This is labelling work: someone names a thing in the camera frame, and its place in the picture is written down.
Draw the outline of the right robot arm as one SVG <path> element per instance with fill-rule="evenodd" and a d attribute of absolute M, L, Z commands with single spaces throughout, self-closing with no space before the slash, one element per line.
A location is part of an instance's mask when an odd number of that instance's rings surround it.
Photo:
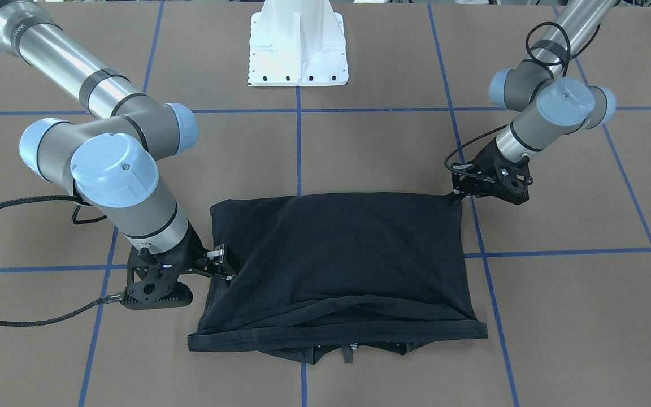
<path fill-rule="evenodd" d="M 236 276 L 227 248 L 202 247 L 156 165 L 196 144 L 197 119 L 186 106 L 157 103 L 32 1 L 0 1 L 0 50 L 42 72 L 94 118 L 31 124 L 20 139 L 29 169 L 102 212 L 137 260 L 224 280 Z"/>

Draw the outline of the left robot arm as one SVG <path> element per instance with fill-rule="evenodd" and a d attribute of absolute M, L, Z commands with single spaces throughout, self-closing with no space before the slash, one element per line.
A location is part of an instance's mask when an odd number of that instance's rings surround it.
<path fill-rule="evenodd" d="M 570 1 L 513 69 L 497 72 L 490 83 L 493 103 L 516 111 L 516 118 L 490 131 L 491 141 L 472 160 L 446 159 L 454 190 L 450 200 L 496 197 L 514 205 L 528 201 L 533 183 L 529 164 L 559 137 L 607 123 L 617 98 L 601 86 L 568 77 L 571 62 L 592 43 L 615 1 Z"/>

